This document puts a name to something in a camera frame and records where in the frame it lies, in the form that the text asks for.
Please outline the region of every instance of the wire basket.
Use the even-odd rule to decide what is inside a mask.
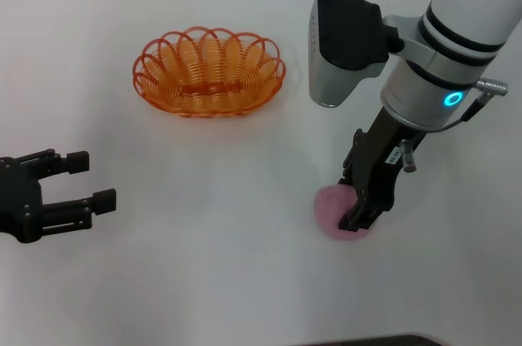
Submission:
[[[272,40],[202,27],[152,40],[132,68],[141,97],[187,118],[252,113],[281,89],[285,71]]]

